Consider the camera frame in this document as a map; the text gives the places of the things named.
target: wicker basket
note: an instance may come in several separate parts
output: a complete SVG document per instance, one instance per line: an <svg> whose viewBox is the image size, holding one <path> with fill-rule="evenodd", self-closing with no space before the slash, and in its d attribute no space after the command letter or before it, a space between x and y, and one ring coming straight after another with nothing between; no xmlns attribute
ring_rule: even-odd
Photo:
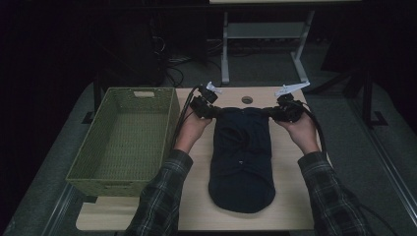
<svg viewBox="0 0 417 236"><path fill-rule="evenodd" d="M137 197L169 154L175 88L109 88L67 175L89 196Z"/></svg>

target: plaid sleeve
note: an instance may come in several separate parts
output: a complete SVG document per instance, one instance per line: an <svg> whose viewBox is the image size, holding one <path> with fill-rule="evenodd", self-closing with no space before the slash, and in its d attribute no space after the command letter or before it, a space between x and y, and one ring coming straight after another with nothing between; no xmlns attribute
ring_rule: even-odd
<svg viewBox="0 0 417 236"><path fill-rule="evenodd" d="M125 235L175 235L184 180L193 164L190 156L173 150L158 174L141 192L138 210Z"/></svg>
<svg viewBox="0 0 417 236"><path fill-rule="evenodd" d="M372 235L358 199L337 179L326 156L312 152L298 164L309 191L317 235Z"/></svg>

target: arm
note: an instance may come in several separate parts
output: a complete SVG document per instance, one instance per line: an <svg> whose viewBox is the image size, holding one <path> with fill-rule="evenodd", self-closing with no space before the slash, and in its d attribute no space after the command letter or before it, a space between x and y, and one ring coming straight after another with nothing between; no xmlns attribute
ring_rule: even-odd
<svg viewBox="0 0 417 236"><path fill-rule="evenodd" d="M310 196L317 235L372 235L356 196L337 179L319 149L316 128L305 113L295 123L277 122L303 151L298 160Z"/></svg>
<svg viewBox="0 0 417 236"><path fill-rule="evenodd" d="M178 230L179 206L183 184L193 165L188 155L211 120L191 114L178 135L174 150L157 175L141 192L139 207L125 235L174 235Z"/></svg>

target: wooden tabletop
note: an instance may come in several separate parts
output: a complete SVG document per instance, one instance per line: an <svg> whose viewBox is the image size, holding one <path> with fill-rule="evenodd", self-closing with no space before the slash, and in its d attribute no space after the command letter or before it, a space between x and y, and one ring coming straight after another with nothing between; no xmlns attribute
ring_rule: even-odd
<svg viewBox="0 0 417 236"><path fill-rule="evenodd" d="M276 106L274 92L279 88L221 88L223 94L215 102L219 107ZM190 88L179 88L180 105L184 104ZM303 93L295 99L305 102ZM253 98L252 104L242 97ZM276 189L273 202L257 213L237 213L216 206L208 190L209 166L215 120L193 146L190 155L194 165L184 183L180 206L179 230L304 230L313 229L307 188L298 167L301 150L287 132L269 120L272 142L272 171ZM124 230L128 227L139 204L138 198L99 197L95 204L84 203L77 220L80 230Z"/></svg>

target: metal stand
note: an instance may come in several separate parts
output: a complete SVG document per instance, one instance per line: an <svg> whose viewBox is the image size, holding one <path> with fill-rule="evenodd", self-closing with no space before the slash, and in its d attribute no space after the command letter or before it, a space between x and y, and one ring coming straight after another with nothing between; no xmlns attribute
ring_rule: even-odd
<svg viewBox="0 0 417 236"><path fill-rule="evenodd" d="M93 89L93 98L94 98L94 111L90 111L84 117L82 124L91 124L92 120L94 119L95 114L97 114L98 108L101 104L101 86L100 86L100 74L94 78L92 82L92 89Z"/></svg>
<svg viewBox="0 0 417 236"><path fill-rule="evenodd" d="M301 82L308 82L306 72L301 63L301 54L306 44L315 11L310 11L305 22L301 23L229 23L227 12L223 22L223 54L221 55L221 81L228 85L229 66L227 60L228 38L299 38L300 44L291 58Z"/></svg>
<svg viewBox="0 0 417 236"><path fill-rule="evenodd" d="M368 128L373 129L374 126L387 126L388 123L384 116L379 111L374 111L377 120L372 120L371 111L372 111L372 78L369 71L365 75L364 80L364 92L363 92L363 101L362 101L362 119Z"/></svg>

